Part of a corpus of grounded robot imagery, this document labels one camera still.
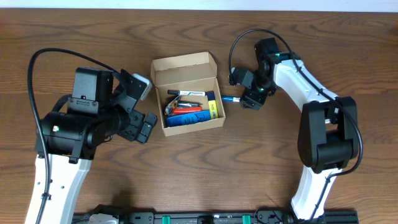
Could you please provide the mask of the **brown cardboard box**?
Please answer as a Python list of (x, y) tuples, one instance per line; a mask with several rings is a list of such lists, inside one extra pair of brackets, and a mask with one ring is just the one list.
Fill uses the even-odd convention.
[(224, 125), (217, 64), (209, 52), (155, 59), (150, 77), (166, 136)]

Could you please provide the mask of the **blue plastic holder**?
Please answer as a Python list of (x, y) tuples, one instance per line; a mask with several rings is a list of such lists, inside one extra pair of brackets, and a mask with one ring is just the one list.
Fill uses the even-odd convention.
[(166, 124), (168, 127), (175, 127), (175, 126), (201, 123), (209, 120), (211, 120), (210, 112), (208, 110), (205, 110), (205, 111), (197, 111), (194, 113), (169, 116), (166, 119)]

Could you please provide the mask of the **blue whiteboard marker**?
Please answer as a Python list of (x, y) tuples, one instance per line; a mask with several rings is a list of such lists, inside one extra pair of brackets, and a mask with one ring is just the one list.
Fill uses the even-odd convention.
[(240, 97), (235, 97), (235, 96), (222, 96), (221, 99), (227, 102), (234, 102), (234, 103), (240, 102)]

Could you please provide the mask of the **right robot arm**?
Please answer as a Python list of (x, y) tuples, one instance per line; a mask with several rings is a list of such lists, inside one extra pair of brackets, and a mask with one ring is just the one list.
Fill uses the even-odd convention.
[(291, 49), (279, 50), (274, 38), (254, 46), (257, 70), (234, 68), (230, 83), (244, 85), (240, 104), (259, 110), (283, 89), (301, 112), (297, 149), (303, 171), (290, 212), (272, 211), (276, 223), (326, 223), (324, 204), (335, 179), (358, 168), (363, 142), (357, 106), (351, 97), (327, 90)]

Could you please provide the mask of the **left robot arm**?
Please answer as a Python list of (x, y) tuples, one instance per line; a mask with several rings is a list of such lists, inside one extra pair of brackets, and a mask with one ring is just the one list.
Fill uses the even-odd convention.
[(134, 107), (151, 87), (148, 79), (125, 70), (77, 68), (73, 93), (60, 98), (40, 121), (26, 223), (71, 223), (96, 148), (114, 135), (147, 142), (157, 117)]

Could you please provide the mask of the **yellow highlighter with blue cap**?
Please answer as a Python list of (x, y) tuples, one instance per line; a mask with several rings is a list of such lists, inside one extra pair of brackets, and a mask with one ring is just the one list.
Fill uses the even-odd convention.
[(208, 98), (208, 105), (209, 105), (209, 112), (211, 119), (219, 118), (214, 92), (208, 91), (206, 95)]

